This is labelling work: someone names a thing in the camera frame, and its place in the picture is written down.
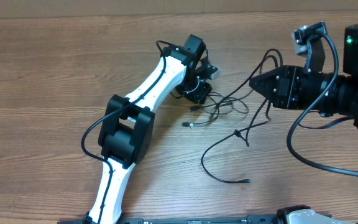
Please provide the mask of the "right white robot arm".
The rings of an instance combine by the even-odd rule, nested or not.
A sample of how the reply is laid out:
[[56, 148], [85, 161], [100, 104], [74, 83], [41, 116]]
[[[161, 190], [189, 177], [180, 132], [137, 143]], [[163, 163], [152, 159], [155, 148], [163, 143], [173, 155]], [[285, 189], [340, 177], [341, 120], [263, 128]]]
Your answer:
[[250, 79], [250, 87], [276, 108], [302, 110], [287, 134], [287, 148], [300, 162], [328, 172], [358, 177], [358, 171], [322, 165], [299, 155], [291, 144], [293, 133], [311, 111], [323, 117], [334, 114], [353, 119], [358, 129], [358, 24], [344, 33], [343, 71], [334, 42], [321, 21], [292, 32], [297, 55], [306, 58], [303, 67], [281, 65]]

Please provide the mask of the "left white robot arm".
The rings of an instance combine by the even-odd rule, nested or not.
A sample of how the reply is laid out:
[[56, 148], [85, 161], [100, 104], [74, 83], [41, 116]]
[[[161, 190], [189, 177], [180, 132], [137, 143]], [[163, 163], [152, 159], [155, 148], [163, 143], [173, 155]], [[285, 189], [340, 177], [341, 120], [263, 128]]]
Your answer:
[[203, 104], [212, 90], [207, 80], [214, 77], [217, 68], [210, 64], [201, 38], [189, 35], [184, 45], [166, 43], [159, 51], [158, 65], [145, 81], [125, 97], [113, 95], [105, 115], [85, 132], [101, 127], [101, 155], [97, 159], [103, 169], [95, 203], [82, 223], [119, 221], [130, 175], [150, 147], [155, 112], [171, 91]]

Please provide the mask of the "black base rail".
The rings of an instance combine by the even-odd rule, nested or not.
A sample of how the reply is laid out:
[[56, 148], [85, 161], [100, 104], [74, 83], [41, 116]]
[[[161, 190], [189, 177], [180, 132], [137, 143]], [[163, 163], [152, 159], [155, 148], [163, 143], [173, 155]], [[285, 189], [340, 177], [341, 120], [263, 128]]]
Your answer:
[[247, 215], [246, 217], [220, 218], [171, 218], [171, 219], [143, 219], [120, 218], [116, 224], [274, 224], [278, 221], [274, 214]]

